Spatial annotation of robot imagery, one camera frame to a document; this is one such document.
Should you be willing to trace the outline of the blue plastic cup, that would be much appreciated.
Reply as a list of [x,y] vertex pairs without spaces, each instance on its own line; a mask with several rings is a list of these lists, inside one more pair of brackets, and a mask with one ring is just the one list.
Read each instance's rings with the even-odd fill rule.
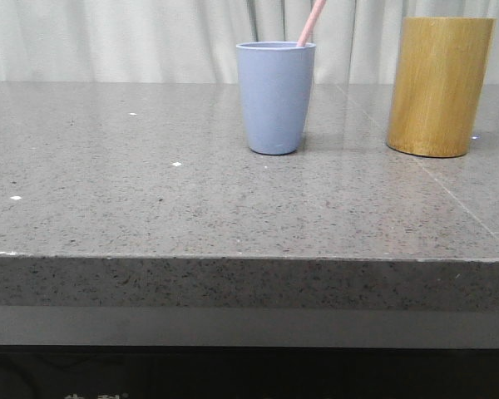
[[303,138],[316,45],[245,42],[236,46],[238,83],[249,148],[263,155],[296,151]]

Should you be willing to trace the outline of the bamboo cylindrical holder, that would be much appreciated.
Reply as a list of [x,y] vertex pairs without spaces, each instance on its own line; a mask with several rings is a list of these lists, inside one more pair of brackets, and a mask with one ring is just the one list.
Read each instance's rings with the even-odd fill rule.
[[489,17],[405,17],[387,145],[452,158],[468,152],[492,43]]

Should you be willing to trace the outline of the grey white curtain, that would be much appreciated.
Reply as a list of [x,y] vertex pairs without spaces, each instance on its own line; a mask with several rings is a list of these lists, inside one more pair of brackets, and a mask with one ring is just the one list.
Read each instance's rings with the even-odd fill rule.
[[[0,81],[233,83],[241,42],[294,41],[310,1],[0,1]],[[390,84],[405,17],[492,17],[499,1],[329,1],[314,77]]]

